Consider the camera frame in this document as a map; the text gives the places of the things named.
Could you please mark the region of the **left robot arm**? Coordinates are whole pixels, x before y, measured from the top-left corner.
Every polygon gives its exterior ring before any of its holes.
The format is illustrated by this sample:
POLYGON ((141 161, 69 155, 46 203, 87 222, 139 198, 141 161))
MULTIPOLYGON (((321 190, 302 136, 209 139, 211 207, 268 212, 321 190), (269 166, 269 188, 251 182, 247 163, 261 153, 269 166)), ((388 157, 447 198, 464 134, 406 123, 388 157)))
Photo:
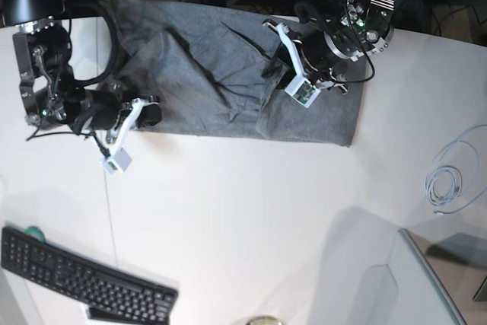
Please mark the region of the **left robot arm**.
POLYGON ((267 19, 280 39, 261 76, 270 78, 281 67, 288 71, 279 88, 305 104, 322 90, 349 91, 348 62, 369 60, 383 52, 393 35, 391 24, 396 0, 299 0, 294 12, 302 24, 314 27, 308 35, 282 22, 267 19))

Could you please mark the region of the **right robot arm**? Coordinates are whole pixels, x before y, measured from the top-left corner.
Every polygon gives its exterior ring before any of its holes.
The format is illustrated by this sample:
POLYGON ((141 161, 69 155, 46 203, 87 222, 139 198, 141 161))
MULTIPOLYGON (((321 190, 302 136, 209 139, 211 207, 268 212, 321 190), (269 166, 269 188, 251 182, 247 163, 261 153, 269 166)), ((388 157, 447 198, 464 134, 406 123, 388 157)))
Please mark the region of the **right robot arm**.
POLYGON ((116 25, 100 0, 1 0, 2 22, 16 27, 13 45, 20 75, 19 91, 32 137, 49 135, 65 126, 73 135, 95 137, 98 131, 115 142, 124 128, 158 124, 160 99, 131 91, 99 88, 114 72, 119 57, 116 25), (62 21, 97 15, 108 28, 111 49, 105 69, 77 79, 70 59, 72 29, 62 21))

